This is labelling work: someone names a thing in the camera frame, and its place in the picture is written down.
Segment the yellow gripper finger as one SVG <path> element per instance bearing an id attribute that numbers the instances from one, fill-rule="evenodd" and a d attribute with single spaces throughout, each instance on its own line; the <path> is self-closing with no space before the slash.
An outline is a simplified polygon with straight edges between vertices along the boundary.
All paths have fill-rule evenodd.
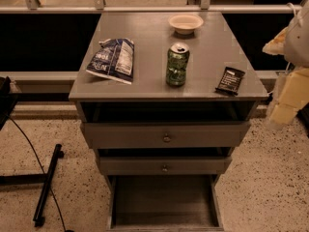
<path id="1" fill-rule="evenodd" d="M 309 68 L 298 67 L 288 74 L 281 74 L 269 106 L 269 121 L 275 125 L 288 125 L 308 103 Z"/>

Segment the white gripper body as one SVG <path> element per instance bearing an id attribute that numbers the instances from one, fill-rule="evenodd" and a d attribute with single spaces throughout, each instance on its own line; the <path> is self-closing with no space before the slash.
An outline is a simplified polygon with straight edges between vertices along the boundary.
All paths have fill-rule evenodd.
<path id="1" fill-rule="evenodd" d="M 283 55 L 287 31 L 287 27 L 282 29 L 270 42 L 265 44 L 262 52 L 269 55 Z"/>

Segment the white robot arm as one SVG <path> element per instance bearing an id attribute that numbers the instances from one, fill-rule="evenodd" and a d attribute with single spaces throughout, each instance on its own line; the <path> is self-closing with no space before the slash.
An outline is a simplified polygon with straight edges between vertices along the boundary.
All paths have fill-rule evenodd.
<path id="1" fill-rule="evenodd" d="M 295 66 L 287 73 L 280 74 L 275 82 L 273 100 L 267 109 L 267 122 L 274 128 L 291 123 L 297 112 L 309 103 L 309 2 L 296 12 L 292 3 L 294 17 L 263 47 L 269 55 L 283 55 Z"/>

